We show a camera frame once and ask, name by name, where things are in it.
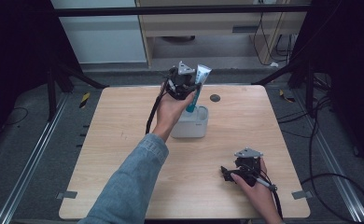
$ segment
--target denim sleeve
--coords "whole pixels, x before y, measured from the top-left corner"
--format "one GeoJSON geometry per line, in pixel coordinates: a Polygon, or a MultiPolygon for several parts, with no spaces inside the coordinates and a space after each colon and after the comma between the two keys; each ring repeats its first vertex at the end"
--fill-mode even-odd
{"type": "Polygon", "coordinates": [[[148,133],[112,174],[88,213],[78,223],[144,223],[147,207],[168,148],[148,133]]]}

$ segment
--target white container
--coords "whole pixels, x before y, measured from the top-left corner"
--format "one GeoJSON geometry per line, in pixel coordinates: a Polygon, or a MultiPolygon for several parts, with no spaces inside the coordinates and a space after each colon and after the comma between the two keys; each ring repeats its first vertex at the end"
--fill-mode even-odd
{"type": "Polygon", "coordinates": [[[196,105],[194,111],[184,111],[171,131],[173,138],[204,137],[208,124],[208,108],[196,105]]]}

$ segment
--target table top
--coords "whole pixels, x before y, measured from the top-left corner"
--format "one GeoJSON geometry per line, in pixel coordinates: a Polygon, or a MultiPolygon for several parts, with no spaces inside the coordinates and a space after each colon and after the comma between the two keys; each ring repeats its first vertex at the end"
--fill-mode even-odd
{"type": "MultiPolygon", "coordinates": [[[[105,183],[145,135],[150,110],[160,87],[113,87],[103,90],[71,177],[60,217],[85,217],[105,183]]],[[[234,152],[251,147],[264,154],[268,176],[278,187],[284,217],[308,217],[287,146],[266,90],[262,86],[204,85],[198,105],[209,120],[205,137],[173,138],[147,210],[147,219],[255,218],[241,189],[226,182],[220,166],[236,169],[234,152]],[[212,102],[210,96],[220,96],[212,102]]]]}

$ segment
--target human arm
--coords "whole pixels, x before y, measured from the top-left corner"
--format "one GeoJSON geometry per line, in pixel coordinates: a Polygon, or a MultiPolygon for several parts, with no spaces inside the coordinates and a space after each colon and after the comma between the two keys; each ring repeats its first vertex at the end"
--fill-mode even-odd
{"type": "MultiPolygon", "coordinates": [[[[267,168],[263,159],[260,160],[260,167],[263,173],[267,173],[267,168]]],[[[278,215],[277,208],[275,207],[272,192],[267,187],[258,182],[254,187],[250,187],[240,176],[231,174],[231,177],[237,185],[240,186],[246,197],[263,217],[266,223],[283,223],[283,220],[278,215]]]]}
{"type": "Polygon", "coordinates": [[[165,141],[182,111],[192,101],[165,94],[157,110],[157,124],[112,174],[103,191],[79,223],[144,223],[158,174],[168,156],[165,141]]]}

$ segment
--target teal marker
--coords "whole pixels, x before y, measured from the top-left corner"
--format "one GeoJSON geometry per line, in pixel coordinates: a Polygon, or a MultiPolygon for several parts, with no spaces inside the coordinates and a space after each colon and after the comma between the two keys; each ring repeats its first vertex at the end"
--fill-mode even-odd
{"type": "Polygon", "coordinates": [[[193,113],[194,108],[196,107],[196,104],[197,104],[197,100],[199,99],[200,91],[203,88],[203,84],[206,81],[210,72],[211,72],[211,68],[201,65],[201,64],[197,65],[197,74],[196,74],[195,84],[201,83],[202,86],[198,90],[196,90],[196,93],[193,98],[193,102],[191,102],[190,105],[188,105],[188,107],[186,107],[186,111],[188,111],[189,113],[193,113]]]}

